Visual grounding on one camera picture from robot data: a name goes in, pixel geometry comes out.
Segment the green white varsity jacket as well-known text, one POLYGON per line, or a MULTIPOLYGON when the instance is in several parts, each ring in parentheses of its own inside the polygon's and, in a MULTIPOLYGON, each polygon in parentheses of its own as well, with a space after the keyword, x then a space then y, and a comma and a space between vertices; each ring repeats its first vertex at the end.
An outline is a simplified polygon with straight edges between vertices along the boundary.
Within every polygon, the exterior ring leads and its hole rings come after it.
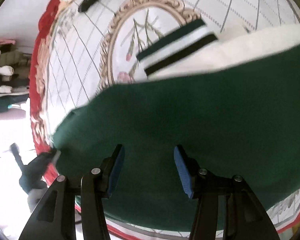
POLYGON ((196 20, 139 55, 139 82, 113 85, 56 129, 57 171, 82 176, 126 150, 109 218, 189 231, 196 203, 182 189, 182 145, 218 176, 244 177, 266 209, 300 188, 300 24, 216 41, 182 55, 196 20))

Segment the clothes rack with garments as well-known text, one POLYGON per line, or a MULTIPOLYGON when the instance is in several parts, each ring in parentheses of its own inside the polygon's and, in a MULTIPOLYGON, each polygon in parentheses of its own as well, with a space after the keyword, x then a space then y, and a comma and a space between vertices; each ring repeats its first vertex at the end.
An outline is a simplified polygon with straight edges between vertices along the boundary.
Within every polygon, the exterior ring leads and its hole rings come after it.
POLYGON ((15 40, 0 39, 0 114, 29 98, 32 55, 15 44, 15 40))

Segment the red floral blanket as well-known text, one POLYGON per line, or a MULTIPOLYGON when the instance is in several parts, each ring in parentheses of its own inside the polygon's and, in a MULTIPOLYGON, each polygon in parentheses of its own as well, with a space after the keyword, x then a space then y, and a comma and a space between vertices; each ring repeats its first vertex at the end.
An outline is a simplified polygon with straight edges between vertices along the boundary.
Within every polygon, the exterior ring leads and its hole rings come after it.
MULTIPOLYGON (((47 67, 52 48, 52 32, 57 28, 57 20, 70 7, 68 2, 50 0, 38 22, 38 36, 34 43, 30 68, 30 117, 34 145, 37 153, 50 149, 47 132, 46 91, 47 67)), ((271 207, 274 225, 278 233, 293 230, 300 225, 300 188, 279 204, 271 207)), ((135 224, 119 222, 114 218, 106 220, 111 236, 120 239, 188 239, 189 232, 157 231, 135 224)))

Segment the white checkered floral cloth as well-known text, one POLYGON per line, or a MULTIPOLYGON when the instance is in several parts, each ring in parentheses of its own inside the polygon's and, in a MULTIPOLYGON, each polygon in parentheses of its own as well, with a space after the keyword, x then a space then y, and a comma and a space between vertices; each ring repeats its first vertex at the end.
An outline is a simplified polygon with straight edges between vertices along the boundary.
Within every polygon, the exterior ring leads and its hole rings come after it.
POLYGON ((186 55, 216 41, 300 24, 294 0, 98 0, 80 13, 81 2, 70 3, 52 33, 45 116, 53 145, 56 129, 71 111, 113 85, 148 75, 139 55, 180 27, 203 22, 190 35, 186 55))

